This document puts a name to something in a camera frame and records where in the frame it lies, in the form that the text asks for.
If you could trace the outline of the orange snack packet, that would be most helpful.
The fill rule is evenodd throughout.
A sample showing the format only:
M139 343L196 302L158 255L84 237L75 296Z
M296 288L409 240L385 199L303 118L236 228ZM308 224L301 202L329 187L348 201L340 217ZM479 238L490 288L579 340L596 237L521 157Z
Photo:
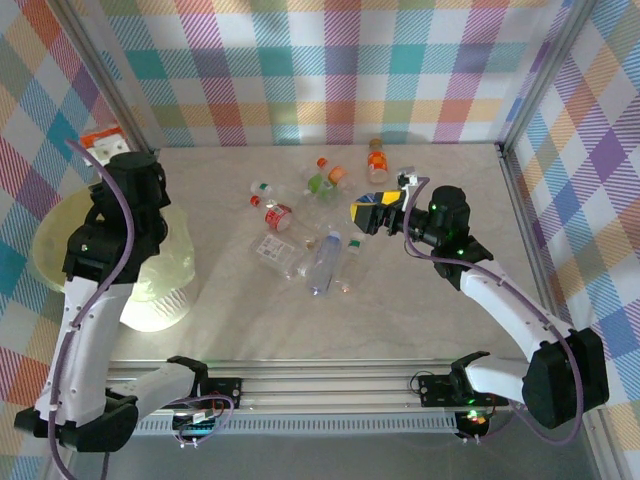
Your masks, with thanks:
M117 140L123 140L125 134L120 126L112 125L102 129L86 131L80 137L80 144L86 148L94 148L102 144L110 144Z

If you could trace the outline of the white cap green band bottle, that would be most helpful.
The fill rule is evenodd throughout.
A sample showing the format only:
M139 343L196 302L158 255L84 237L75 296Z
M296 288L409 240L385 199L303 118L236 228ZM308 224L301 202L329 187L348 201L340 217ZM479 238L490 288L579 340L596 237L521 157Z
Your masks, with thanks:
M363 233L353 233L347 242L344 258L336 282L342 293L353 290L363 272L362 251L366 236Z
M264 199L275 200L289 206L297 203L303 196L301 191L295 190L286 185L267 183L259 180L256 180L251 184L250 191L253 195L257 195Z

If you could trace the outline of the pale yellow bin liner bag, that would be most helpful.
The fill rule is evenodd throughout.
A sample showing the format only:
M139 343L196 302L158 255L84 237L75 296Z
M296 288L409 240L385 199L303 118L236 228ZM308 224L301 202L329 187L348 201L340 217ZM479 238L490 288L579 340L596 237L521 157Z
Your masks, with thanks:
M87 190L63 199L46 214L32 239L28 270L49 289L64 289L62 271L67 241L80 227L92 202ZM195 277L195 250L189 235L187 215L177 205L161 210L168 233L160 244L160 253L141 266L131 299L136 302L158 300L171 291L188 285Z

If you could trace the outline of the white ribbed bin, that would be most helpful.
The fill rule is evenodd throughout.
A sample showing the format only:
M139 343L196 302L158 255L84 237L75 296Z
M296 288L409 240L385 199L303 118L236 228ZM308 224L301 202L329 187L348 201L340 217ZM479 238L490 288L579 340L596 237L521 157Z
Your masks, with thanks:
M180 322L192 309L197 294L187 288L174 289L152 300L130 297L120 316L120 323L132 330L153 333Z

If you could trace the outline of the clear crumpled plastic bottle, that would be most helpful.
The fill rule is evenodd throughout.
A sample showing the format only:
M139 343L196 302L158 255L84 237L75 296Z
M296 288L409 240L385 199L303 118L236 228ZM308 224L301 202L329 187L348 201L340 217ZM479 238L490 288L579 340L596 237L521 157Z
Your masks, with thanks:
M351 204L355 201L353 191L336 190L326 202L326 215L332 221L351 221Z

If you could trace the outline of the small orange label bottle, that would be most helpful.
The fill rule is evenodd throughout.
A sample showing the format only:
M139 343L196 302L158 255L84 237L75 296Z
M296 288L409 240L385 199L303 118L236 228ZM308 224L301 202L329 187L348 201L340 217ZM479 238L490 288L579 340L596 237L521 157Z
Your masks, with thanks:
M368 179L372 184L382 184L388 180L389 170L382 140L374 138L369 142Z

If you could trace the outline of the clear bottle orange cap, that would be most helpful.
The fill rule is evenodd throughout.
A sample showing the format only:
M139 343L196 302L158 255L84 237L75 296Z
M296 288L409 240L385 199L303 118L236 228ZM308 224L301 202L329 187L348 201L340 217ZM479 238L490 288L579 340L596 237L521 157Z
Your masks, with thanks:
M332 167L327 178L331 184L341 191L351 191L355 188L353 175L342 166Z

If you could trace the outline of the green label plastic bottle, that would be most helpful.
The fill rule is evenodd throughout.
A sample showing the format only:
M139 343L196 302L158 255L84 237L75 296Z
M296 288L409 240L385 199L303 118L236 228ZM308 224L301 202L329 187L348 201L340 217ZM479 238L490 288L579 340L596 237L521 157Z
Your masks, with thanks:
M316 173L308 179L307 188L320 202L330 203L338 198L337 187L321 173Z

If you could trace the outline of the clear bottle small red cap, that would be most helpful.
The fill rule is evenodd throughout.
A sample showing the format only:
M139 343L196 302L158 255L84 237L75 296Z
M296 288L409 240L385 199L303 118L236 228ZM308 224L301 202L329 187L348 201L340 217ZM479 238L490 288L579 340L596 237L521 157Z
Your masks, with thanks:
M298 168L299 175L306 183L323 181L325 179L323 173L325 164L326 159L324 157L313 161L306 161Z

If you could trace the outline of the blue tinted clear bottle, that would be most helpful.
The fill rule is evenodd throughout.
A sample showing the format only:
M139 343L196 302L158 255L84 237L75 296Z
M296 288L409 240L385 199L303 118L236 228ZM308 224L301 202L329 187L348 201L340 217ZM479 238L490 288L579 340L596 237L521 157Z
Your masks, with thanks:
M328 292L341 249L341 234L335 230L330 231L322 240L308 274L306 286L313 296Z

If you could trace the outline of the red cap red label bottle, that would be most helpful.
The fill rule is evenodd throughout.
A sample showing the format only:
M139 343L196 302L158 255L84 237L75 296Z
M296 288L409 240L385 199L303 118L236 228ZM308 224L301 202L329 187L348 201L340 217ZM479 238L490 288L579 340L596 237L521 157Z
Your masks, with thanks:
M289 207L273 200L264 200L258 195L252 195L250 204L258 210L266 225L277 232L289 228L292 221L292 211Z

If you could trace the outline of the square clear bottle white label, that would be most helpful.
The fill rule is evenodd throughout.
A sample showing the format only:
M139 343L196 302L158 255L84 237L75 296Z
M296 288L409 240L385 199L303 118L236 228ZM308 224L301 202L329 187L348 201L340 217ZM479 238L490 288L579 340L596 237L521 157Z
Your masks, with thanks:
M311 270L312 251L290 235L264 231L249 247L251 256L283 278L305 278Z

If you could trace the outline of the plaid patterned backdrop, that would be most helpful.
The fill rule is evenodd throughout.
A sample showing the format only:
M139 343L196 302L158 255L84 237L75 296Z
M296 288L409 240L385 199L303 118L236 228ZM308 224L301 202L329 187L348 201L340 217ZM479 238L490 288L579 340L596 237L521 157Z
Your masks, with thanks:
M100 0L171 147L498 141L561 0ZM114 117L46 0L0 0L0 480L53 354L30 241L87 182L69 139ZM598 0L517 145L565 318L592 323L640 480L640 0Z

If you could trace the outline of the right controller board with light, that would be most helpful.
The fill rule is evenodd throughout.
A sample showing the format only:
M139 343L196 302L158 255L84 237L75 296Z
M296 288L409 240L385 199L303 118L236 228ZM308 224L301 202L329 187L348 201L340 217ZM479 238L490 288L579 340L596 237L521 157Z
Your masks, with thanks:
M484 411L475 409L455 413L456 427L461 435L483 436L488 433L490 419Z

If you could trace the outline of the right aluminium side rail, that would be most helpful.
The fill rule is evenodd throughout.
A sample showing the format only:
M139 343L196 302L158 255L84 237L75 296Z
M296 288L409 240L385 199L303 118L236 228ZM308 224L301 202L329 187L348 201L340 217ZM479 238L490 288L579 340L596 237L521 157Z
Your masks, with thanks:
M517 161L514 153L508 153L501 143L495 145L499 164L504 176L520 234L527 253L534 282L541 304L555 315L559 315L558 304L545 274L544 264L537 239L525 207L524 197L518 187L514 168ZM598 407L583 416L583 425L591 451L602 480L628 480L625 466L618 455L608 412Z

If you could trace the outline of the left aluminium frame post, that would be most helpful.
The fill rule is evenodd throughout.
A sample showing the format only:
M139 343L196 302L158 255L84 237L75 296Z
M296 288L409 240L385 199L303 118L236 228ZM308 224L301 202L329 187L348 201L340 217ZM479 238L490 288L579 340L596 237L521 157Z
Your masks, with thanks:
M46 0L134 150L153 153L164 136L100 0Z

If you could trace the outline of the aluminium frame post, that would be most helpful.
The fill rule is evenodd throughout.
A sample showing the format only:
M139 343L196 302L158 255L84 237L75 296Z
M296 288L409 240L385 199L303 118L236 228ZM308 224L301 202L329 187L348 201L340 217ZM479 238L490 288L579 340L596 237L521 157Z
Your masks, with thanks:
M518 94L511 105L504 132L495 143L501 159L515 152L516 144L524 135L597 2L561 0L558 13L532 62L533 71L526 74L522 83L524 94Z
M164 136L100 0L46 0L134 150L153 153Z

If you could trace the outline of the right aluminium frame post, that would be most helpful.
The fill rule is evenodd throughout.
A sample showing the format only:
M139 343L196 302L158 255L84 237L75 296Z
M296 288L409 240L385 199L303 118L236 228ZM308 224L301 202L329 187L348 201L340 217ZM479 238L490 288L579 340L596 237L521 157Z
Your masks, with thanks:
M495 143L501 159L515 152L516 144L524 135L597 2L561 0L558 13L532 62L533 71L526 74L522 83L524 94L518 94L511 105L504 132Z

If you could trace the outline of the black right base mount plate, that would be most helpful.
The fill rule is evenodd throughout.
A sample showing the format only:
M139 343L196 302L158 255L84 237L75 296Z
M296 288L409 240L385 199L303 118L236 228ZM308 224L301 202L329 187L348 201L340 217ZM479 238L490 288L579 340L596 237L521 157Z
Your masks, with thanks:
M507 399L489 393L474 393L467 399L458 397L447 375L418 375L412 380L412 385L424 408L506 407L509 405Z

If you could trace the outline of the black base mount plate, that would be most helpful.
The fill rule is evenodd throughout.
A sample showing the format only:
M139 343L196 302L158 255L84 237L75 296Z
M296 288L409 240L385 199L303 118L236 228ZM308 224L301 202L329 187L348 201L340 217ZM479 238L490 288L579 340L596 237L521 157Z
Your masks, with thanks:
M241 403L243 380L240 377L214 377L203 380L199 387L201 395L224 395L233 400L235 408Z
M424 408L506 407L509 405L507 399L489 393L474 393L467 399L458 397L447 375L418 375L412 380L412 385Z

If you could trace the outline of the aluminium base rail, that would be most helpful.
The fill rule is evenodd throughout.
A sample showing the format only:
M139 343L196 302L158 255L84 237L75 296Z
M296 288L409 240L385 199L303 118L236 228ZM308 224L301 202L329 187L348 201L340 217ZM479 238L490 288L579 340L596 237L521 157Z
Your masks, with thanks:
M417 372L446 374L448 361L425 359L321 359L210 361L212 377L239 377L239 412L268 414L415 413Z

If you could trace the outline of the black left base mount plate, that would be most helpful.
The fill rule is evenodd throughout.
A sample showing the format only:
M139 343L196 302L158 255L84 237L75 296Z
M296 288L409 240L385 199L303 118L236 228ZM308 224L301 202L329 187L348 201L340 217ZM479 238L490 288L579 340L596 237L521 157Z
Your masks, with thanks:
M214 377L203 380L199 387L201 395L224 395L233 400L235 408L241 403L243 380L240 377Z

